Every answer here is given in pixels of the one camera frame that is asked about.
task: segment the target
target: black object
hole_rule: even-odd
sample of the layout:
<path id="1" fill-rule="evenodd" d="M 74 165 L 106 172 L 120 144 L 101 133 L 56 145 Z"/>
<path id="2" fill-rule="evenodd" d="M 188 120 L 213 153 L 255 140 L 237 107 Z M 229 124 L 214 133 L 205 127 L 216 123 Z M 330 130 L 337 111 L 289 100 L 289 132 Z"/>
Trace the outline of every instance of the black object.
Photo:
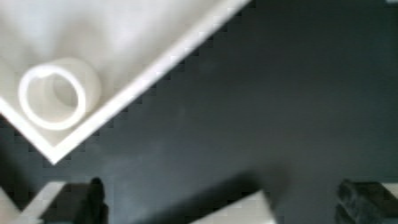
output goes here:
<path id="1" fill-rule="evenodd" d="M 335 224 L 355 224 L 355 221 L 351 220 L 351 217 L 344 211 L 344 208 L 340 205 L 335 207 Z"/>
<path id="2" fill-rule="evenodd" d="M 342 217 L 339 220 L 348 215 L 356 224 L 398 223 L 398 200 L 378 182 L 353 183 L 344 180 L 337 197 L 342 209 L 335 211 L 337 217 Z"/>
<path id="3" fill-rule="evenodd" d="M 102 200 L 104 190 L 97 178 L 88 184 L 65 184 L 40 220 L 45 224 L 106 224 L 108 207 Z"/>

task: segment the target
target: tape roll hole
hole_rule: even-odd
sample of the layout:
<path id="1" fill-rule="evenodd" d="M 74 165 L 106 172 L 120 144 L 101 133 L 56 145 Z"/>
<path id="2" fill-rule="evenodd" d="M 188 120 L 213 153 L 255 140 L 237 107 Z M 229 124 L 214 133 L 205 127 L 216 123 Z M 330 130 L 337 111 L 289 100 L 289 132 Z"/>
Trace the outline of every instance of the tape roll hole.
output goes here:
<path id="1" fill-rule="evenodd" d="M 61 122 L 72 116 L 77 107 L 76 90 L 56 73 L 31 80 L 26 103 L 35 116 L 47 122 Z"/>

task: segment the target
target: white surface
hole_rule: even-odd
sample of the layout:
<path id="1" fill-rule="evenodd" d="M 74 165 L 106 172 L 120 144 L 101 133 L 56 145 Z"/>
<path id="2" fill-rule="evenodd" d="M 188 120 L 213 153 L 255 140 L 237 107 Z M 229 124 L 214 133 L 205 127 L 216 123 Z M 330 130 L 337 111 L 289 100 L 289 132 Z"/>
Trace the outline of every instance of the white surface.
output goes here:
<path id="1" fill-rule="evenodd" d="M 191 224 L 275 224 L 262 193 L 244 197 Z"/>
<path id="2" fill-rule="evenodd" d="M 191 52 L 248 0 L 0 0 L 0 113 L 51 163 Z M 26 121 L 15 89 L 26 69 L 56 58 L 79 58 L 97 71 L 97 109 L 69 130 Z"/>
<path id="3" fill-rule="evenodd" d="M 53 202 L 53 199 L 63 188 L 63 185 L 65 185 L 65 182 L 49 182 L 45 184 L 21 212 L 21 215 L 17 216 L 10 224 L 40 224 L 42 223 L 42 221 L 38 220 L 38 217 L 47 209 L 47 206 Z"/>
<path id="4" fill-rule="evenodd" d="M 40 128 L 69 129 L 86 116 L 99 96 L 97 76 L 79 60 L 58 59 L 26 71 L 17 97 L 28 120 Z"/>
<path id="5" fill-rule="evenodd" d="M 387 191 L 390 192 L 390 194 L 394 195 L 394 197 L 398 198 L 398 184 L 385 183 L 385 184 L 381 184 L 381 186 L 387 189 Z"/>
<path id="6" fill-rule="evenodd" d="M 15 219 L 19 211 L 8 199 L 8 196 L 0 188 L 0 223 L 6 224 Z"/>

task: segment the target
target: tape roll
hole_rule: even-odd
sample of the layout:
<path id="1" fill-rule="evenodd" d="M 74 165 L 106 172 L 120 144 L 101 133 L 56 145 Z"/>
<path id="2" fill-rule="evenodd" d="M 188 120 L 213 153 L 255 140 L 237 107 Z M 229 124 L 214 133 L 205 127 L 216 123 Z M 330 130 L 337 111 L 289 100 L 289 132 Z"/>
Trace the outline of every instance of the tape roll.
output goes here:
<path id="1" fill-rule="evenodd" d="M 92 111 L 101 83 L 90 66 L 74 58 L 37 65 L 24 73 L 17 98 L 31 123 L 47 130 L 65 130 Z"/>

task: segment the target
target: dark gray surface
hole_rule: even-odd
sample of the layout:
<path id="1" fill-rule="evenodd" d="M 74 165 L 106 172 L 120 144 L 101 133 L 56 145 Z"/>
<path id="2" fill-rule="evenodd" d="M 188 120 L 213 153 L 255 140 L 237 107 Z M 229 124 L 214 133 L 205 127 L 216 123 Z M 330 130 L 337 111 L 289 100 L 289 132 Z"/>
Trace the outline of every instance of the dark gray surface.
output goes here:
<path id="1" fill-rule="evenodd" d="M 99 176 L 111 224 L 134 223 L 250 173 L 280 223 L 333 223 L 340 179 L 398 181 L 396 8 L 257 0 L 54 167 L 0 127 L 19 205 Z"/>

